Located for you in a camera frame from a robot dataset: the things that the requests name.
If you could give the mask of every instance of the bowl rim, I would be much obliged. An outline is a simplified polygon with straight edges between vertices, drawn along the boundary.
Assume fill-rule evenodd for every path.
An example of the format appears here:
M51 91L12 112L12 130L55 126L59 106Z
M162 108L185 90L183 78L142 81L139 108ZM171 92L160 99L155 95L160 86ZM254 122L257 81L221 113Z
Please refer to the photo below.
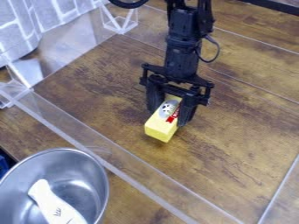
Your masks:
M98 165L102 173L103 173L103 179L104 179L104 183L106 183L106 198L104 198L104 203L103 203L103 209L99 213L99 216L95 220L95 224L99 223L104 212L107 210L107 206L108 206L108 196L110 196L110 184L108 184L108 175L104 169L103 164L99 162L99 160L96 159L96 155L92 155L92 152L88 151L83 151L79 149L74 149L74 148L51 148L48 150L42 150L38 153L34 153L30 157L24 158L23 160L20 160L20 162L16 163L16 165L10 169L10 171L6 173L6 175L3 176L3 178L0 179L0 187L2 184L6 182L6 180L8 179L10 175L15 172L15 170L19 168L19 166L22 166L27 161L32 160L34 158L38 158L39 156L43 156L44 154L50 154L58 151L68 151L68 152L75 152L82 154L83 156L88 157L94 163Z

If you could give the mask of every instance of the metal bowl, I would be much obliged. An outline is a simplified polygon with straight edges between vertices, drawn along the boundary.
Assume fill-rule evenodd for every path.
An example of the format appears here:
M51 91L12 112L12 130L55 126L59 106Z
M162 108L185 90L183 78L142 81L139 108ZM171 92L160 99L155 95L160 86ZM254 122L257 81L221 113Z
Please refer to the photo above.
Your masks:
M0 181L0 222L47 224L28 190L47 179L55 194L99 223L108 203L108 177L99 161L74 149L42 151L22 161Z

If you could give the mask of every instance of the red label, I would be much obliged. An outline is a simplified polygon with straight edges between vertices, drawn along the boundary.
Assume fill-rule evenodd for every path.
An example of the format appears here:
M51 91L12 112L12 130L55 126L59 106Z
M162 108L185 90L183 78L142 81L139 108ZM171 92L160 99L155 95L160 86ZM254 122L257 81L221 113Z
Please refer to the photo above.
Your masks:
M174 119L178 118L179 111L181 111L181 105L179 105L178 109L172 112L172 114L168 116L168 118L166 120L168 123L172 123Z

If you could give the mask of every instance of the wooden table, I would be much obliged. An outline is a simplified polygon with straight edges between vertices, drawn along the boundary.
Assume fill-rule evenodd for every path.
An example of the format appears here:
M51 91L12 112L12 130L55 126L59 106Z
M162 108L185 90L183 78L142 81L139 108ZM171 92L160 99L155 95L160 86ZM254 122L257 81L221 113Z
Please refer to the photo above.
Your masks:
M158 1L151 4L163 7ZM294 29L298 17L235 1L214 4L218 27L290 51L299 50L299 31ZM253 45L242 47L255 53ZM146 94L136 87L140 64L162 65L163 56L156 48L115 36L43 81L35 91L241 220L257 223L299 151L298 104L286 99L299 99L298 67L287 66L287 59L278 60L285 62L282 70L294 67L295 79L290 78L290 83L283 79L289 91L277 85L275 94L271 83L258 74L261 87L254 86L255 80L242 73L239 64L210 67L237 70L230 77L202 67L205 78L217 84L213 105L201 107L190 125L164 144L144 134L150 114ZM0 111L0 128L0 145L18 160L44 149L71 146L19 108ZM108 176L106 223L182 223L116 175Z

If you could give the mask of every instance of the yellow block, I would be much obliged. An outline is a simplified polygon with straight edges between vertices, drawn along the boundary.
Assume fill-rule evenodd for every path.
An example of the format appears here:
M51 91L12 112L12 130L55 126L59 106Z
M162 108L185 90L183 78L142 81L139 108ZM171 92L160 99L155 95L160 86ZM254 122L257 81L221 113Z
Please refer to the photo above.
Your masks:
M181 97L167 95L163 104L144 124L144 133L166 143L168 143L178 130L181 101Z

